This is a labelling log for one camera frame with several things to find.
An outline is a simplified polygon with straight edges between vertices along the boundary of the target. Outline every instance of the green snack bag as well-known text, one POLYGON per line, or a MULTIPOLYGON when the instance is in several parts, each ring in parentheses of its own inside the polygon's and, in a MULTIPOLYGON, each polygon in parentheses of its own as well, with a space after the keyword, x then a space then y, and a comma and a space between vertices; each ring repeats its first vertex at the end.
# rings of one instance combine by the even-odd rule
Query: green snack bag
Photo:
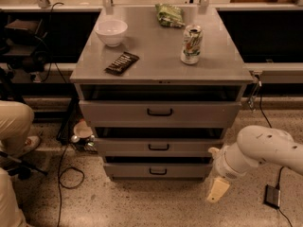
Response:
POLYGON ((155 8, 161 26, 182 27, 185 25, 182 9, 169 4, 156 4, 155 8))

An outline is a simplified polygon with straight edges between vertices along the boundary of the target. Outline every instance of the aluminum can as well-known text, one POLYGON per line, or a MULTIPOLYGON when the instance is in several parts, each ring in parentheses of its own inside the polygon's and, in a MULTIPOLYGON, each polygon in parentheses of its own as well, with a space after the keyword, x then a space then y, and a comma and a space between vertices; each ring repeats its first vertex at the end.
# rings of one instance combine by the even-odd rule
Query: aluminum can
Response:
POLYGON ((203 31, 200 26, 187 26, 183 34, 181 61, 185 64, 197 63, 200 58, 203 31))

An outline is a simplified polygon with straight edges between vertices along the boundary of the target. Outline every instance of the drawer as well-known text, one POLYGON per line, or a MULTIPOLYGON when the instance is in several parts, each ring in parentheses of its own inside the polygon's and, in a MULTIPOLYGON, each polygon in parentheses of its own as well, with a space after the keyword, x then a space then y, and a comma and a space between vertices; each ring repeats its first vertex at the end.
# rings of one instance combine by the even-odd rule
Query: drawer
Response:
POLYGON ((81 101, 87 121, 105 127, 230 127, 239 102, 81 101))
POLYGON ((236 101, 241 85, 80 84, 81 99, 123 101, 236 101))
POLYGON ((204 180, 212 164, 104 164, 106 175, 118 179, 204 180))
POLYGON ((98 153, 106 156, 211 157, 208 149, 220 148, 219 140, 96 139, 98 153))

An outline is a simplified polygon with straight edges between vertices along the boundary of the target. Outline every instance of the speckled floor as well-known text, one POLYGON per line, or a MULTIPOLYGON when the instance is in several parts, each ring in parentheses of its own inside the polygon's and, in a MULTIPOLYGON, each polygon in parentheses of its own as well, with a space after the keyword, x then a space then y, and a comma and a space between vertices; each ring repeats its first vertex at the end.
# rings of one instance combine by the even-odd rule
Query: speckled floor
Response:
MULTIPOLYGON (((263 110, 273 128, 289 132, 303 143, 303 99, 264 98, 263 110)), ((268 126, 259 108, 251 112, 245 104, 226 143, 235 140, 238 131, 247 125, 268 126)), ((43 132, 43 143, 26 160, 48 171, 34 172, 25 181, 14 179, 20 206, 28 222, 36 227, 57 226, 61 209, 62 227, 273 227, 290 226, 277 210, 263 204, 265 185, 276 185, 280 166, 267 165, 237 180, 217 203, 205 201, 209 181, 119 181, 105 175, 100 157, 79 153, 68 147, 61 171, 74 166, 85 174, 76 189, 60 192, 58 167, 66 146, 56 140, 60 122, 35 123, 32 133, 43 132)), ((72 186, 80 182, 79 172, 67 171, 62 182, 72 186)), ((281 211, 294 227, 303 226, 303 176, 284 169, 281 176, 281 211)))

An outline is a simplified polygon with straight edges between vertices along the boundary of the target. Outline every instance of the cable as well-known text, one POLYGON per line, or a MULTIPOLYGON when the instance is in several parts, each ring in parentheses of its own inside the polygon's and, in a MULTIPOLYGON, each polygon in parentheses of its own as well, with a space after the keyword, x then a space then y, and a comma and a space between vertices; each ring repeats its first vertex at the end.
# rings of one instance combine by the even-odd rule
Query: cable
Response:
POLYGON ((261 110, 261 112, 262 112, 264 118, 266 119, 266 121, 267 121, 269 127, 272 128, 271 123, 269 122, 267 116, 265 115, 265 113, 264 113, 264 111, 263 111, 263 109, 262 109, 262 100, 263 100, 263 95, 262 95, 262 91, 260 90, 260 91, 259 91, 259 105, 258 105, 258 106, 259 106, 259 109, 261 110))
POLYGON ((61 156, 61 159, 60 159, 60 161, 59 161, 59 166, 58 166, 58 172, 57 172, 58 190, 59 190, 59 214, 58 214, 57 227, 59 227, 59 225, 60 225, 60 219, 61 219, 61 213, 62 213, 62 191, 61 191, 61 186, 62 186, 63 188, 66 188, 66 189, 76 189, 76 188, 78 188, 79 186, 82 185, 82 183, 84 182, 84 178, 85 178, 84 172, 81 171, 81 170, 79 170, 78 168, 73 167, 73 166, 68 167, 68 168, 66 168, 63 172, 61 172, 62 160, 63 160, 63 157, 64 157, 64 155, 65 155, 65 153, 66 153, 66 150, 67 150, 68 146, 69 146, 69 145, 66 145, 66 147, 65 147, 65 149, 64 149, 64 152, 63 152, 63 154, 62 154, 62 156, 61 156), (71 170, 71 169, 80 172, 81 175, 82 175, 82 178, 81 178, 80 182, 77 183, 76 185, 73 185, 73 186, 66 186, 66 185, 64 185, 64 184, 61 182, 61 177, 62 177, 62 175, 63 175, 64 173, 66 173, 68 170, 71 170))
MULTIPOLYGON (((277 177, 277 183, 276 183, 276 189, 280 190, 280 180, 281 180, 281 174, 282 174, 282 170, 285 168, 285 166, 283 166, 279 172, 278 172, 278 177, 277 177)), ((289 222, 290 226, 293 227, 291 221, 288 219, 288 217, 281 211, 280 208, 277 209, 278 212, 281 213, 281 215, 287 219, 287 221, 289 222)))
POLYGON ((288 217, 287 217, 279 208, 277 209, 277 211, 280 212, 281 215, 282 215, 285 219, 287 219, 287 221, 288 221, 288 223, 291 225, 291 227, 293 227, 291 221, 288 219, 288 217))
MULTIPOLYGON (((51 28, 52 12, 53 12, 53 9, 54 9, 54 7, 55 7, 56 5, 64 5, 64 3, 58 2, 58 3, 55 3, 55 4, 52 5, 52 7, 51 7, 51 9, 50 9, 50 14, 49 14, 49 20, 48 20, 48 23, 49 23, 49 31, 51 31, 50 28, 51 28)), ((46 77, 41 81, 41 82, 45 82, 45 81, 47 81, 47 79, 48 79, 48 77, 49 77, 49 74, 50 74, 50 69, 51 69, 51 66, 52 66, 52 63, 53 63, 53 53, 52 53, 52 50, 51 50, 51 49, 47 46, 47 44, 45 43, 44 39, 42 39, 42 38, 40 38, 40 37, 38 37, 38 36, 35 36, 35 38, 38 39, 38 40, 45 46, 45 48, 46 48, 46 50, 47 50, 47 52, 49 53, 49 56, 50 56, 50 64, 49 64, 49 68, 48 68, 46 77)), ((64 78, 64 76, 63 76, 61 70, 60 70, 59 67, 58 67, 58 64, 55 63, 55 65, 56 65, 56 68, 57 68, 57 70, 58 70, 60 76, 61 76, 62 79, 64 80, 64 83, 67 83, 67 81, 65 80, 65 78, 64 78)))
MULTIPOLYGON (((260 91, 259 91, 259 109, 261 110, 261 112, 262 112, 264 118, 266 119, 266 121, 267 121, 269 127, 272 128, 271 123, 269 122, 267 116, 265 115, 265 113, 264 113, 264 111, 263 111, 263 109, 262 109, 262 99, 263 99, 263 95, 262 95, 262 91, 260 90, 260 91)), ((278 178, 277 178, 277 183, 276 183, 276 189, 277 189, 277 190, 280 190, 281 174, 282 174, 282 170, 283 170, 284 167, 285 167, 285 166, 283 166, 283 167, 279 170, 279 173, 278 173, 278 178)), ((280 212, 281 215, 282 215, 285 219, 287 219, 287 221, 289 222, 290 226, 293 227, 291 221, 290 221, 290 220, 288 219, 288 217, 280 210, 279 207, 277 208, 277 211, 280 212)))
MULTIPOLYGON (((48 51, 48 53, 49 53, 49 55, 50 55, 50 64, 49 64, 49 68, 48 68, 48 71, 47 71, 47 74, 46 74, 45 79, 42 80, 42 82, 45 82, 45 81, 48 79, 49 74, 50 74, 50 68, 51 68, 52 61, 53 61, 53 55, 52 55, 51 50, 49 49, 49 47, 47 46, 47 44, 45 43, 45 41, 44 41, 42 38, 40 38, 40 37, 38 37, 38 36, 35 36, 35 38, 38 39, 38 40, 45 46, 46 50, 48 51)), ((59 67, 58 67, 58 64, 55 63, 55 65, 56 65, 56 67, 57 67, 57 70, 58 70, 60 76, 62 77, 62 79, 64 80, 64 82, 67 83, 67 81, 65 80, 65 78, 64 78, 64 76, 63 76, 61 70, 60 70, 59 67)))

